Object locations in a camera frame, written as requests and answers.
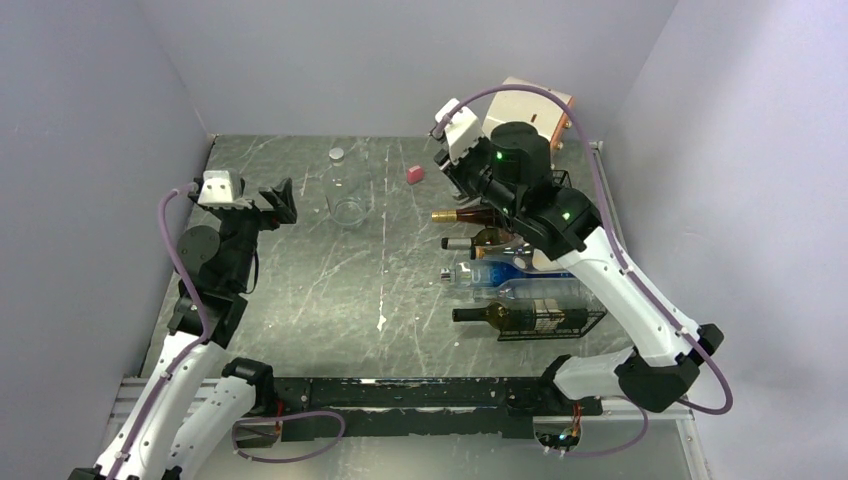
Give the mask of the clear bottle silver cap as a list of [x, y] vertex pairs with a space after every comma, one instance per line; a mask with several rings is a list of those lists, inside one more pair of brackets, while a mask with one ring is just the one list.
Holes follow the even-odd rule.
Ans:
[[339, 225], [355, 228], [370, 210], [370, 171], [367, 162], [340, 147], [328, 153], [329, 169], [322, 182], [330, 217]]

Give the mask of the blue square bottle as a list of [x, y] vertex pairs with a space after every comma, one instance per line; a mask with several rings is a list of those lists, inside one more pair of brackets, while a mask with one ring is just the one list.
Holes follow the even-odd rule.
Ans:
[[575, 279], [575, 276], [566, 271], [526, 272], [504, 262], [469, 260], [442, 268], [439, 279], [457, 288], [495, 288], [515, 279]]

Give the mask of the green wine bottle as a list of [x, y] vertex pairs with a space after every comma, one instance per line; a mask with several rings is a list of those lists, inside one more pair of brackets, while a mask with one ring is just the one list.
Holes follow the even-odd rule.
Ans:
[[485, 323], [499, 332], [516, 333], [579, 333], [589, 319], [588, 309], [560, 307], [551, 299], [495, 300], [482, 307], [455, 308], [451, 313], [454, 323]]

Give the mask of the clear bottle white label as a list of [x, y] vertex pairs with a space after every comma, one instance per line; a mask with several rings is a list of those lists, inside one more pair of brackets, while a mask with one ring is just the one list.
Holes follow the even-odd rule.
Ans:
[[534, 248], [528, 243], [481, 245], [469, 249], [469, 256], [472, 260], [499, 258], [508, 259], [509, 261], [519, 259], [525, 262], [531, 262], [533, 255]]

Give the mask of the clear plain bottle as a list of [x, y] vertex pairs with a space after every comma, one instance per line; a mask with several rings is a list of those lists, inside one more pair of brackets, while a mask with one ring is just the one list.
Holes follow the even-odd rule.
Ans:
[[524, 278], [508, 280], [496, 287], [475, 289], [472, 299], [553, 299], [584, 304], [592, 302], [594, 295], [576, 278]]

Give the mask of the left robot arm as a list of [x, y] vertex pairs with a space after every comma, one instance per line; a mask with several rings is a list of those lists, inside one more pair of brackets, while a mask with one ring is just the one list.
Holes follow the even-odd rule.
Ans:
[[237, 174], [207, 171], [170, 190], [157, 223], [180, 278], [162, 349], [141, 394], [91, 467], [73, 479], [192, 479], [237, 420], [274, 413], [280, 402], [270, 365], [230, 361], [212, 393], [189, 409], [223, 357], [258, 280], [258, 235], [298, 218], [292, 181], [247, 194]]

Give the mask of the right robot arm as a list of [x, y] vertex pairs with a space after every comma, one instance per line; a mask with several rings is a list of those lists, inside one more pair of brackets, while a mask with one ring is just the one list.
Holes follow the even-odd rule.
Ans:
[[567, 356], [555, 365], [553, 378], [539, 389], [548, 412], [565, 413], [585, 397], [623, 397], [659, 413], [687, 402], [703, 366], [714, 373], [725, 400], [700, 412], [730, 410], [733, 395], [713, 359], [721, 330], [678, 310], [606, 230], [596, 205], [555, 180], [549, 143], [533, 125], [508, 122], [486, 136], [477, 122], [451, 122], [431, 135], [443, 145], [435, 162], [456, 188], [481, 198], [509, 231], [584, 284], [633, 342], [618, 352]]

